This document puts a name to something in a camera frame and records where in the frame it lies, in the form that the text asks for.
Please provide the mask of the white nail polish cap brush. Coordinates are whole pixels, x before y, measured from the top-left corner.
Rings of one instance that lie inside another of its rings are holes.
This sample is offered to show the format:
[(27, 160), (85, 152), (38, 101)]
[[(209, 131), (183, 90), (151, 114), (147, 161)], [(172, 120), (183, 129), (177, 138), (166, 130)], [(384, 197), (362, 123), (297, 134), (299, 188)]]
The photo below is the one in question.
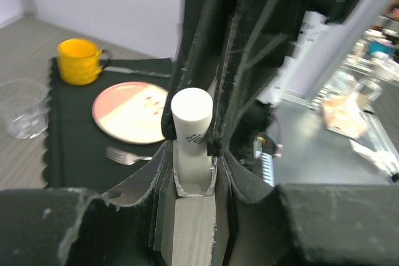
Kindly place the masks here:
[(185, 88), (175, 94), (171, 101), (171, 112), (178, 147), (184, 154), (205, 154), (206, 132), (213, 116), (213, 99), (200, 88)]

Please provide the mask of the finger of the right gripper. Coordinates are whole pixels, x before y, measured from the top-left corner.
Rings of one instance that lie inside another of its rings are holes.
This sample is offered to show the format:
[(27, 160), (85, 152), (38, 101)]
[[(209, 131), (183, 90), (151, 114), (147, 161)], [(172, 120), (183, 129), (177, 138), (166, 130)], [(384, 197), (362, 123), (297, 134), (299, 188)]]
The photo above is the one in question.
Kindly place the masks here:
[(161, 118), (161, 129), (164, 137), (168, 140), (176, 138), (175, 126), (171, 112), (171, 100), (175, 93), (184, 84), (187, 75), (186, 63), (189, 53), (199, 37), (198, 30), (201, 28), (200, 21), (206, 0), (185, 0), (183, 10), (183, 23), (181, 25), (181, 41), (171, 76), (171, 87), (166, 99), (163, 115)]
[(277, 75), (309, 0), (236, 0), (218, 65), (210, 156), (220, 157), (240, 119)]

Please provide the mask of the white nail polish bottle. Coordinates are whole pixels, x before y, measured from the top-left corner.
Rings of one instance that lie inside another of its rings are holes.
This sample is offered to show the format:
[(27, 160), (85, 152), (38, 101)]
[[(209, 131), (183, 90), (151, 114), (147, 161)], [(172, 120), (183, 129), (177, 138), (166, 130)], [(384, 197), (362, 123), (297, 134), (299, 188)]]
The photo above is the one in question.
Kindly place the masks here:
[(173, 176), (179, 197), (207, 197), (214, 194), (217, 159), (208, 156), (206, 146), (195, 153), (185, 153), (178, 141), (173, 142)]

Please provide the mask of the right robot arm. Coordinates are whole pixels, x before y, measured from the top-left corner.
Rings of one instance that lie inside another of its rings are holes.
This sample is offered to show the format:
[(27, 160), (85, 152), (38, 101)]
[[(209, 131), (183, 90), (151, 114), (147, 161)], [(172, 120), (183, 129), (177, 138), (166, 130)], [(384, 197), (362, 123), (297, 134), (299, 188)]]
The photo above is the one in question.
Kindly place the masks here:
[(304, 18), (342, 24), (360, 0), (184, 0), (180, 48), (170, 96), (214, 87), (205, 150), (231, 152), (249, 164), (257, 131), (271, 124), (271, 92), (285, 85), (305, 57)]

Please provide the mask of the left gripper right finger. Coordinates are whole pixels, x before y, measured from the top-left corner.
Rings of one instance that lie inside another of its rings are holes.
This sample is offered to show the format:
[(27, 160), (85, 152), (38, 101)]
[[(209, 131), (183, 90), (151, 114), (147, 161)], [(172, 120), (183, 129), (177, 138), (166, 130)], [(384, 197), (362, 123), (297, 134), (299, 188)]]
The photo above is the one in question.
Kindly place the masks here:
[(398, 188), (271, 187), (231, 153), (218, 161), (216, 265), (397, 265)]

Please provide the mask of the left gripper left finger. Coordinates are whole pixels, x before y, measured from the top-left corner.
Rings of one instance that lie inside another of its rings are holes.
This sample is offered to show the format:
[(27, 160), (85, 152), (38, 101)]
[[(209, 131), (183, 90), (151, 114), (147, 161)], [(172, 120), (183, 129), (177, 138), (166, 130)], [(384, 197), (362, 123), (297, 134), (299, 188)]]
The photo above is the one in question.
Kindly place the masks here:
[(173, 145), (103, 194), (85, 188), (1, 192), (2, 265), (170, 265)]

